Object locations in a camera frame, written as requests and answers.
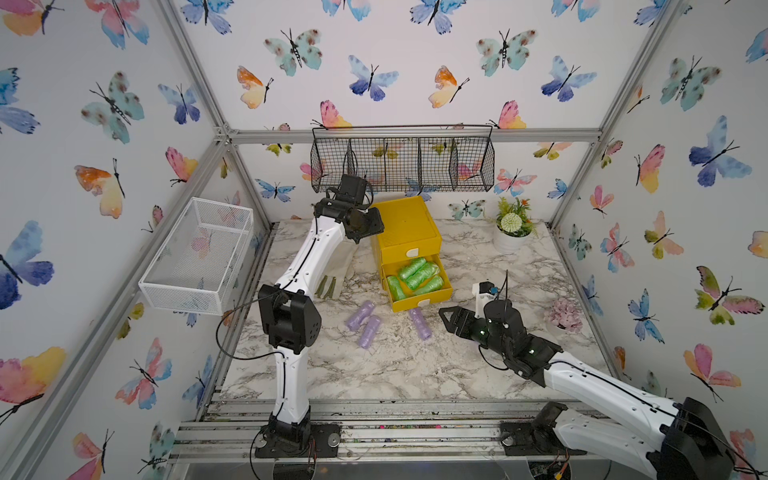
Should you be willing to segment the green bag roll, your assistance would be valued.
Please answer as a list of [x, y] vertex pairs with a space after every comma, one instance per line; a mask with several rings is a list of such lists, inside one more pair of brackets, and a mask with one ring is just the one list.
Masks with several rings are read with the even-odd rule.
[[402, 301], [407, 298], [400, 279], [397, 276], [387, 276], [386, 281], [394, 302]]
[[415, 258], [398, 271], [398, 277], [405, 281], [418, 272], [426, 263], [427, 260], [424, 257]]
[[415, 296], [426, 295], [435, 291], [439, 291], [444, 287], [444, 280], [440, 275], [433, 276], [424, 285], [413, 291]]
[[405, 283], [411, 291], [415, 292], [418, 288], [431, 280], [438, 273], [439, 266], [436, 263], [426, 262], [418, 270], [411, 274], [405, 280]]

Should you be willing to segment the yellow drawer cabinet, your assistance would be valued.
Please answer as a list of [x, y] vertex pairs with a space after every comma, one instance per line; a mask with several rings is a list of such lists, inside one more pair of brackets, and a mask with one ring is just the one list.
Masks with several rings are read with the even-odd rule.
[[[381, 279], [395, 313], [445, 302], [451, 299], [453, 288], [440, 258], [442, 237], [425, 201], [419, 196], [387, 200], [374, 204], [379, 209], [385, 226], [383, 233], [372, 240], [373, 253]], [[426, 295], [415, 296], [398, 277], [398, 271], [415, 258], [424, 257], [427, 262], [439, 266], [444, 287]], [[394, 302], [386, 281], [387, 276], [397, 276], [407, 298]]]

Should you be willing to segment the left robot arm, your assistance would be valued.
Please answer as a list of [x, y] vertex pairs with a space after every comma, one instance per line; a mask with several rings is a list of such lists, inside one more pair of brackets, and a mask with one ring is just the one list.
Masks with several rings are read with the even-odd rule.
[[262, 328], [276, 360], [277, 398], [271, 417], [279, 426], [297, 427], [309, 418], [308, 353], [322, 327], [315, 293], [343, 242], [359, 243], [383, 232], [373, 199], [367, 179], [344, 174], [315, 204], [308, 233], [287, 270], [258, 292]]

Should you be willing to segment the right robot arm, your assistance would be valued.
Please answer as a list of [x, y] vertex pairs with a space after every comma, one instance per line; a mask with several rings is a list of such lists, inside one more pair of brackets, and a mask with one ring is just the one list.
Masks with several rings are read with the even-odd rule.
[[603, 374], [558, 344], [530, 333], [512, 302], [490, 282], [473, 287], [475, 308], [440, 309], [446, 330], [501, 357], [503, 370], [564, 393], [600, 413], [592, 418], [549, 402], [522, 433], [504, 434], [540, 453], [598, 455], [652, 479], [728, 479], [737, 452], [711, 410], [675, 402]]

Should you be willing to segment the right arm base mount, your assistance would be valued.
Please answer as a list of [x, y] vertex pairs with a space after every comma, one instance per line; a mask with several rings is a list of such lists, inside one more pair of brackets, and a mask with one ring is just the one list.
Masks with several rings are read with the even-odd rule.
[[559, 402], [548, 402], [532, 419], [504, 422], [499, 426], [499, 443], [506, 456], [564, 454], [567, 447], [555, 434], [556, 420], [568, 410]]

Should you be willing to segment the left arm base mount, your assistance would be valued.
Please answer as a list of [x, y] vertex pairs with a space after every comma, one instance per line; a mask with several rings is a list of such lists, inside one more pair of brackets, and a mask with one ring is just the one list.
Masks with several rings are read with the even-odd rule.
[[271, 415], [252, 442], [252, 458], [336, 458], [341, 426], [318, 423], [306, 415], [299, 423], [286, 423]]

